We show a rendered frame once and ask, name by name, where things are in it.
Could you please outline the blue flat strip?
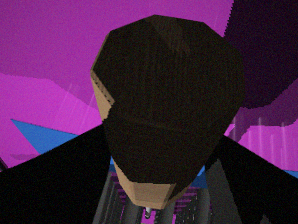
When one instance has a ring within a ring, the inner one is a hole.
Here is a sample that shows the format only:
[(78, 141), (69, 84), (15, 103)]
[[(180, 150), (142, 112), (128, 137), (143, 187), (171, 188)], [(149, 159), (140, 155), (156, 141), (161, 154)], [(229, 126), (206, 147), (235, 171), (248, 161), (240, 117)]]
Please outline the blue flat strip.
[[(53, 148), (56, 148), (57, 145), (63, 145), (67, 143), (67, 141), (76, 137), (76, 133), (69, 133), (64, 131), (59, 131), (59, 129), (52, 129), (47, 127), (41, 127), (41, 125), (24, 123), (24, 121), (13, 120), (13, 124), (16, 125), (17, 128), (20, 129), (20, 132), (23, 133), (25, 139), (29, 141), (35, 147), (36, 151), (41, 153), (52, 151)], [(110, 156), (110, 168), (109, 171), (116, 172), (114, 169), (112, 156)], [(285, 171), (285, 169), (282, 169)], [(298, 171), (285, 171), (289, 173), (289, 175), (297, 177), (298, 179)], [(196, 179), (194, 179), (193, 183), (189, 186), (196, 186), (196, 188), (208, 188), (206, 185), (206, 173), (205, 173), (205, 164), (204, 167), (201, 168), (200, 173), (198, 173)]]

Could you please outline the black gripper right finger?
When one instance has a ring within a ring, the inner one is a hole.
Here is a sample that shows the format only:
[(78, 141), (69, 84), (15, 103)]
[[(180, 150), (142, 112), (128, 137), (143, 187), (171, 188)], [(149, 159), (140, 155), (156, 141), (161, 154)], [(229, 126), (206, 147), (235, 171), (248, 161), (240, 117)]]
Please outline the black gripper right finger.
[(222, 135), (205, 163), (216, 224), (298, 224), (298, 179)]

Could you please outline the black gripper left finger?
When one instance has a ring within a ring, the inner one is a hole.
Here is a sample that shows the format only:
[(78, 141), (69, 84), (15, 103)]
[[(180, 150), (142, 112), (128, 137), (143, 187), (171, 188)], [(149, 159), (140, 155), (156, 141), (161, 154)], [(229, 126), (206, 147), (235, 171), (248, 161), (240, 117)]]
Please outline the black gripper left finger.
[(92, 224), (110, 168), (102, 124), (0, 172), (0, 224)]

